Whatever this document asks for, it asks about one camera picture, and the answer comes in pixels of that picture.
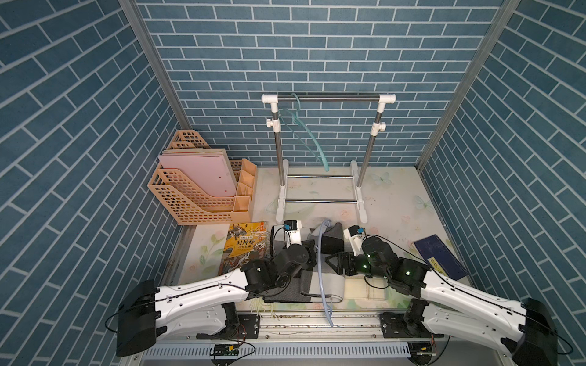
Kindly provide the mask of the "black white checkered scarf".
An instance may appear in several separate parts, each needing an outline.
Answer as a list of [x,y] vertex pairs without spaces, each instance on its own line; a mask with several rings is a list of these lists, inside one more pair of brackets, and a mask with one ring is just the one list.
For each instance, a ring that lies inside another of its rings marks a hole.
[[279,291],[275,297],[265,299],[266,303],[317,303],[322,296],[332,303],[340,303],[344,298],[344,282],[325,262],[326,257],[345,250],[343,226],[331,224],[318,236],[319,229],[302,228],[302,241],[316,240],[317,266],[313,271],[303,271],[300,277],[287,280],[288,287]]

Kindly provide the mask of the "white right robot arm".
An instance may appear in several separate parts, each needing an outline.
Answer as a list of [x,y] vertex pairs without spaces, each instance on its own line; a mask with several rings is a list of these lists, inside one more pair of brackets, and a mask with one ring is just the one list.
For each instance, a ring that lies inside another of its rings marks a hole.
[[414,255],[398,256],[381,236],[354,236],[361,248],[326,257],[341,275],[381,278],[410,297],[402,314],[380,314],[386,338],[456,337],[499,351],[516,365],[557,365],[564,338],[544,303],[488,294],[440,274]]

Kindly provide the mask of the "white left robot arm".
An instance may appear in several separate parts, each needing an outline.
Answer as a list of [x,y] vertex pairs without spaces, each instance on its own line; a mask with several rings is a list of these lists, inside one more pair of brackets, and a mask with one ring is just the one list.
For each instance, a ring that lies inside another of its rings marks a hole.
[[314,241],[294,243],[272,259],[254,259],[240,268],[200,282],[157,287],[152,280],[136,285],[119,303],[116,355],[143,352],[169,336],[216,336],[235,332],[236,303],[282,294],[294,277],[317,264]]

